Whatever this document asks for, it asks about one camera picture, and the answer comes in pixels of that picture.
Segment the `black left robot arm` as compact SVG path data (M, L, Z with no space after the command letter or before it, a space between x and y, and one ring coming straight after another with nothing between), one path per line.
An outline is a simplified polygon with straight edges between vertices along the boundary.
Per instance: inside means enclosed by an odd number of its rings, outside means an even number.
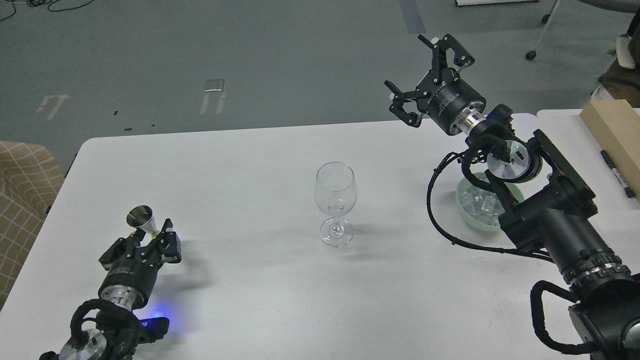
M164 338L167 317L139 319L164 264L182 260L181 242L171 219L156 228L153 219L130 219L134 231L120 237L99 262L106 276L98 296L84 301L70 321L70 338L59 352L42 353L41 360L130 360L141 344Z

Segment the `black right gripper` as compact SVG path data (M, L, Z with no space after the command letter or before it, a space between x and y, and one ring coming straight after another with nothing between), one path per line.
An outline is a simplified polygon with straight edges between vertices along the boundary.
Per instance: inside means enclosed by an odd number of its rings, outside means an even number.
M435 42L422 34L417 38L432 51L431 69L415 91L403 92L393 82L385 80L384 85L391 92L389 111L405 125L418 128L423 116L404 109L405 104L416 102L418 111L427 114L448 136L457 135L462 130L454 124L464 110L482 113L486 107L486 98L459 75L460 71L472 66L476 59L451 34L445 34ZM448 50L453 51L454 67L448 64Z

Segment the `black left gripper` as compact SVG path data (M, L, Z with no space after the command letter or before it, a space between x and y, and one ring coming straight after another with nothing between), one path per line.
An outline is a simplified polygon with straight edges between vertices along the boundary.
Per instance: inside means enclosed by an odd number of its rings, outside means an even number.
M144 308L153 292L158 271L164 264L182 262L181 240L165 219L158 235L145 248L139 248L145 232L119 237L98 258L107 271L98 296L130 311Z

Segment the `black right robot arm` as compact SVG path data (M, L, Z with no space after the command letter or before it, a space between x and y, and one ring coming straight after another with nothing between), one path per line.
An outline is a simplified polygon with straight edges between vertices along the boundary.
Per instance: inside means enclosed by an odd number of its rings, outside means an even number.
M529 296L534 333L549 349L592 360L637 360L639 275L590 223L598 212L592 189L542 130L528 141L520 139L507 105L483 114L486 99L460 75L475 59L452 34L418 39L431 50L430 69L412 91L386 80L389 110L413 128L428 118L448 136L464 133L467 145L463 152L448 153L430 178L426 208L435 230L462 248L544 260L558 268L568 289L540 280ZM496 194L503 207L499 227L514 248L469 243L438 224L432 191L454 161L472 186Z

